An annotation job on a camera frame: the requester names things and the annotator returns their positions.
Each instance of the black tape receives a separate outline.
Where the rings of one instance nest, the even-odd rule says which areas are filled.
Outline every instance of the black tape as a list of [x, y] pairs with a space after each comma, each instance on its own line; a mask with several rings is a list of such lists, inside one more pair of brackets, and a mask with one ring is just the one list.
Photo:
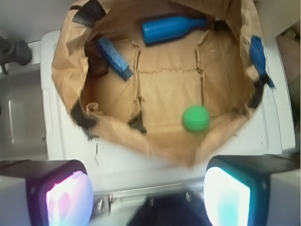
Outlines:
[[255, 86], [255, 95], [249, 103], [249, 107], [257, 108], [262, 100], [263, 96], [263, 88], [264, 85], [268, 84], [268, 86], [274, 88], [275, 85], [268, 74], [260, 76], [260, 79], [254, 83]]
[[102, 19], [106, 15], [104, 9], [97, 0], [89, 0], [74, 15], [72, 21], [87, 27], [93, 27], [97, 20]]
[[96, 121], [86, 118], [82, 112], [79, 101], [71, 110], [71, 117], [77, 122], [79, 126], [85, 129], [90, 129], [96, 125]]
[[260, 80], [254, 83], [255, 86], [255, 95], [252, 97], [252, 100], [249, 102], [250, 108], [257, 108], [262, 100], [263, 95], [263, 85]]

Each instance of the gray object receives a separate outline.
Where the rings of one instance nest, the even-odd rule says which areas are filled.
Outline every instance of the gray object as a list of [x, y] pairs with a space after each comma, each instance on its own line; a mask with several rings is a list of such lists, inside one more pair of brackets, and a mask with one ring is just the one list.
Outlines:
[[32, 52], [25, 41], [14, 41], [0, 37], [0, 65], [4, 74], [7, 74], [5, 64], [16, 62], [27, 65], [32, 59]]

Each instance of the blue sponge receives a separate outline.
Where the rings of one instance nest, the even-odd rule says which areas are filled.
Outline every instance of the blue sponge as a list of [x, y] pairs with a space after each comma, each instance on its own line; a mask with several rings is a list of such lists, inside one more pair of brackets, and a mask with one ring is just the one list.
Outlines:
[[108, 39], [100, 38], [97, 41], [97, 48], [124, 81], [127, 81], [129, 77], [132, 76], [133, 72], [130, 70], [128, 63], [122, 58]]

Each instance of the blue object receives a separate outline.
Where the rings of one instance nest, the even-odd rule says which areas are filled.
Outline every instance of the blue object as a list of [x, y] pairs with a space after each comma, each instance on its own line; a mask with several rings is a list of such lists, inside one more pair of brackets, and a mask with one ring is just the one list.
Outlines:
[[184, 16], [172, 16], [142, 24], [142, 34], [145, 44], [174, 39], [183, 36], [191, 29], [204, 27], [206, 19], [190, 19]]
[[117, 52], [113, 44], [106, 38], [97, 41], [97, 48], [112, 68], [127, 81], [133, 74], [125, 59]]
[[253, 64], [259, 74], [260, 79], [266, 81], [268, 86], [270, 86], [271, 88], [274, 88], [275, 85], [265, 70], [266, 61], [261, 38], [255, 35], [251, 37], [250, 56], [253, 60]]

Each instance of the pink light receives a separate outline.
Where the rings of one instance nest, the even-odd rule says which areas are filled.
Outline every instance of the pink light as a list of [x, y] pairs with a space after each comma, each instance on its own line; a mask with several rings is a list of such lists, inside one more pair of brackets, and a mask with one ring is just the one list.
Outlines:
[[46, 193], [49, 225], [88, 225], [93, 198], [88, 176], [74, 172]]

